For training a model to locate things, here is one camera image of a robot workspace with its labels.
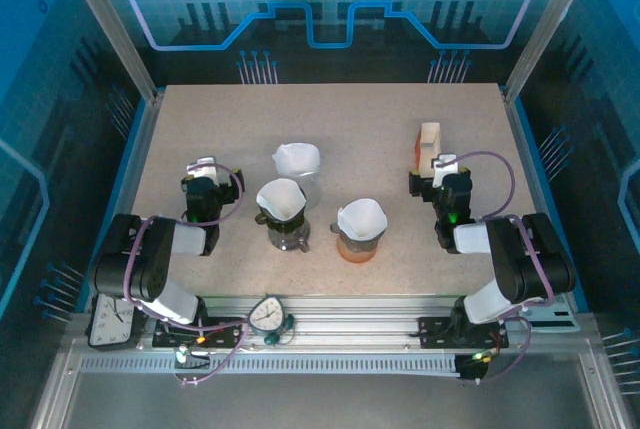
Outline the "orange coffee filter pack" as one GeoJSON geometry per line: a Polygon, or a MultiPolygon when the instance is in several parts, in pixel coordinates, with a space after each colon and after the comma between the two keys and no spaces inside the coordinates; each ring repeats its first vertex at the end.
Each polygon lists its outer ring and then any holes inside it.
{"type": "Polygon", "coordinates": [[[438,122],[423,122],[414,145],[415,164],[421,178],[433,178],[433,161],[441,154],[441,125],[438,122]]]}

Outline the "dark green coffee dripper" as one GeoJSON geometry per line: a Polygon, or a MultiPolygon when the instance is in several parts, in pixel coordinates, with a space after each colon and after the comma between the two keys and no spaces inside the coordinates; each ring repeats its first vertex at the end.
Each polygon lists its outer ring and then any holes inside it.
{"type": "Polygon", "coordinates": [[[266,208],[261,207],[260,212],[255,217],[255,222],[258,225],[266,225],[270,230],[281,234],[298,233],[305,237],[308,237],[310,234],[310,224],[305,217],[305,207],[287,220],[278,219],[266,208]]]}

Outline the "clear glass coffee server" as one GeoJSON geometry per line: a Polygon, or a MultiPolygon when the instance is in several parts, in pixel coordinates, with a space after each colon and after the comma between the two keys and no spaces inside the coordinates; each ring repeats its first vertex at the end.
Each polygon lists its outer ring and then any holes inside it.
{"type": "Polygon", "coordinates": [[[321,190],[317,182],[318,176],[316,174],[287,176],[287,179],[293,180],[298,184],[306,199],[306,208],[308,210],[317,206],[320,201],[321,190]]]}

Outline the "smoky grey glass pitcher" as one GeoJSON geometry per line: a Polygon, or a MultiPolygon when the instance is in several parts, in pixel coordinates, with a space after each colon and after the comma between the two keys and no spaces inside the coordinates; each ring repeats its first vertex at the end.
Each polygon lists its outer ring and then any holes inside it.
{"type": "Polygon", "coordinates": [[[274,230],[268,229],[268,236],[271,244],[281,250],[281,251],[295,251],[299,250],[303,253],[307,253],[309,248],[309,238],[311,235],[311,227],[310,234],[308,237],[304,235],[299,235],[298,233],[293,234],[281,234],[274,230]]]}

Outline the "smoky grey coffee dripper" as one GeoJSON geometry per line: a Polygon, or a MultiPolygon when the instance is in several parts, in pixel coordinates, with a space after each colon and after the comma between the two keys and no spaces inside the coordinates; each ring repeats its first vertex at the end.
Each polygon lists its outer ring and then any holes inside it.
{"type": "Polygon", "coordinates": [[[379,240],[385,234],[385,230],[368,240],[355,240],[350,238],[343,230],[339,228],[337,223],[330,225],[330,231],[337,235],[337,245],[346,249],[348,252],[365,253],[373,252],[377,249],[379,240]]]}

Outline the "orange glass coffee server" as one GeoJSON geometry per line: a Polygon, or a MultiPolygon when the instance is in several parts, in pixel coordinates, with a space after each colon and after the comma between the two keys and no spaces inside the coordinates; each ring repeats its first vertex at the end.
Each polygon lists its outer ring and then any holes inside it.
{"type": "Polygon", "coordinates": [[[349,263],[362,264],[370,261],[377,253],[377,248],[373,248],[367,251],[352,251],[341,240],[336,241],[336,247],[340,256],[349,263]]]}

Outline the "triangular white-faced clock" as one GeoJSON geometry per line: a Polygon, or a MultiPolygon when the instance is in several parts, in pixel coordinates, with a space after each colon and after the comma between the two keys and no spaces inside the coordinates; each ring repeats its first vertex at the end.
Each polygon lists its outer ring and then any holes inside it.
{"type": "Polygon", "coordinates": [[[295,337],[295,317],[278,296],[261,299],[250,311],[247,321],[267,346],[287,345],[295,337]]]}

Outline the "square black-framed clock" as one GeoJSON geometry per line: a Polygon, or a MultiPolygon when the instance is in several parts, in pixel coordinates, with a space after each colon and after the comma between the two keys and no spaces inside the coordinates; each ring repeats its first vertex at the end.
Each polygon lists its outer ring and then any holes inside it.
{"type": "Polygon", "coordinates": [[[126,300],[98,294],[89,326],[88,343],[105,348],[124,344],[132,333],[135,306],[126,300]]]}

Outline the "small LED controller board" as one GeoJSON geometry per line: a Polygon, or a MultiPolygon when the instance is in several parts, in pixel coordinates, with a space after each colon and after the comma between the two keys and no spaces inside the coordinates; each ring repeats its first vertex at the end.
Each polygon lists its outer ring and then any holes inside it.
{"type": "Polygon", "coordinates": [[[455,356],[455,371],[462,381],[482,380],[489,369],[490,357],[482,352],[455,356]]]}
{"type": "Polygon", "coordinates": [[[209,357],[194,355],[185,344],[181,344],[175,351],[174,368],[177,370],[208,369],[210,364],[209,357]]]}

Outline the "aluminium mounting rail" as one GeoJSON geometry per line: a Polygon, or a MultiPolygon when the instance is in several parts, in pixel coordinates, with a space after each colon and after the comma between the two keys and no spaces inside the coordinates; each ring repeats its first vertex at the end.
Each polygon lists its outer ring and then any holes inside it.
{"type": "MultiPolygon", "coordinates": [[[[323,353],[417,352],[421,317],[448,317],[454,296],[282,296],[295,317],[295,337],[280,351],[323,353]]],[[[581,331],[586,324],[574,314],[581,331]]],[[[532,331],[532,348],[553,351],[580,339],[579,333],[543,334],[532,331]]]]}

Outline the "aluminium frame post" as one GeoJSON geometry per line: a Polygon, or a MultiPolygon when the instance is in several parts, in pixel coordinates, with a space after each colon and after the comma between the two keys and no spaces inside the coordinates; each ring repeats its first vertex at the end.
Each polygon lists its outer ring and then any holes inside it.
{"type": "Polygon", "coordinates": [[[513,105],[574,0],[549,0],[504,88],[506,105],[513,105]]]}
{"type": "Polygon", "coordinates": [[[157,89],[111,0],[85,0],[136,89],[153,105],[157,89]]]}

